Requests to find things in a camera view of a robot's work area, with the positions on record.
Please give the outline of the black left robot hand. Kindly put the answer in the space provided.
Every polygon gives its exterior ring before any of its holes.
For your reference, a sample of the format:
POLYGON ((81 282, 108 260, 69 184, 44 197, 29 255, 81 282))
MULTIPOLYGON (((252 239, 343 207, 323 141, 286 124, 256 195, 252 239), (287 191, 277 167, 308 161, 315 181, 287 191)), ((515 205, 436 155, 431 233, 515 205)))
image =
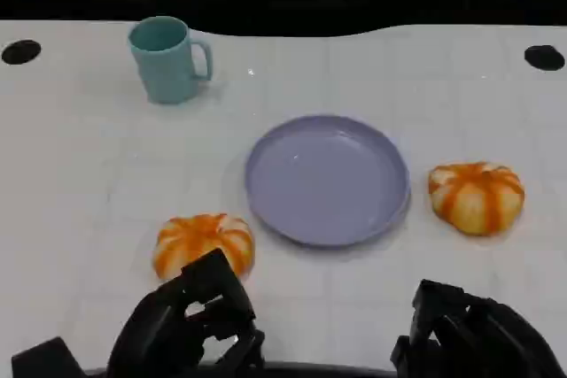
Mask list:
POLYGON ((265 340, 220 249, 185 266, 136 306, 108 360, 109 377, 241 377, 262 368, 265 340))

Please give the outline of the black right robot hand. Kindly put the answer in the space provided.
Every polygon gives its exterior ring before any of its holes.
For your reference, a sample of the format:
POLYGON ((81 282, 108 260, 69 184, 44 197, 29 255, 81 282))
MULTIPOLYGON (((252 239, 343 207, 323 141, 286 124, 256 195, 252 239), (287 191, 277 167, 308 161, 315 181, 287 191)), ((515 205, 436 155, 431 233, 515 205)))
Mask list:
POLYGON ((564 377, 545 338, 522 315, 491 298, 422 280, 407 336, 391 362, 399 377, 564 377))

